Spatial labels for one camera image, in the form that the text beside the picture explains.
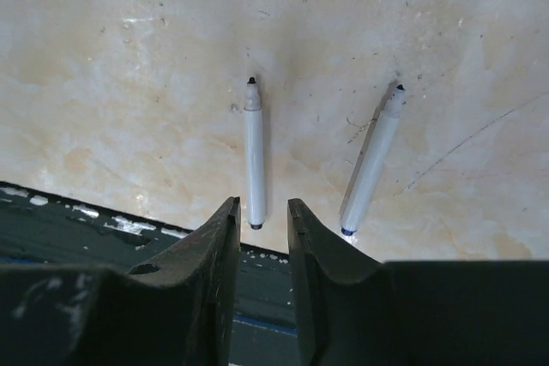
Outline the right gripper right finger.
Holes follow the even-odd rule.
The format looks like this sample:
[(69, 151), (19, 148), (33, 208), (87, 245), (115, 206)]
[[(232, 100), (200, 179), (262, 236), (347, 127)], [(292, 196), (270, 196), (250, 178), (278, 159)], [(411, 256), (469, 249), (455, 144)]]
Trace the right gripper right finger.
[(545, 365), (546, 261), (376, 261), (287, 204), (304, 365)]

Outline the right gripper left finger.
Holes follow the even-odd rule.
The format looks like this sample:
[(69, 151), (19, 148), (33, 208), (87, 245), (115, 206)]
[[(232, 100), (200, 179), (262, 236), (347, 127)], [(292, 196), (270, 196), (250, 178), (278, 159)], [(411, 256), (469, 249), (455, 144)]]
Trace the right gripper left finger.
[(240, 200), (127, 273), (83, 264), (1, 268), (4, 365), (226, 365)]

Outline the small blue cap marker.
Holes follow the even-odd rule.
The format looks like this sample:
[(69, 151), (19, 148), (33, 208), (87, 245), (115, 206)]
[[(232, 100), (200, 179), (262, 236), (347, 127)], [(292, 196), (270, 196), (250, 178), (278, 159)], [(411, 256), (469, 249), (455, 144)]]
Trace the small blue cap marker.
[(342, 204), (340, 228), (344, 236), (350, 237), (359, 229), (368, 211), (398, 129), (405, 94), (406, 89), (401, 83), (390, 83), (368, 125), (365, 142)]

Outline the black cap white marker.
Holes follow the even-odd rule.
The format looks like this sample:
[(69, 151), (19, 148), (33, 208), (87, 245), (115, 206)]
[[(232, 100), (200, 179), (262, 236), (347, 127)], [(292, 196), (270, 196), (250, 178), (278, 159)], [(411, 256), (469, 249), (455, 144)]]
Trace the black cap white marker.
[(259, 230), (267, 214), (264, 171), (262, 101), (255, 77), (246, 84), (244, 102), (244, 154), (247, 194), (247, 222)]

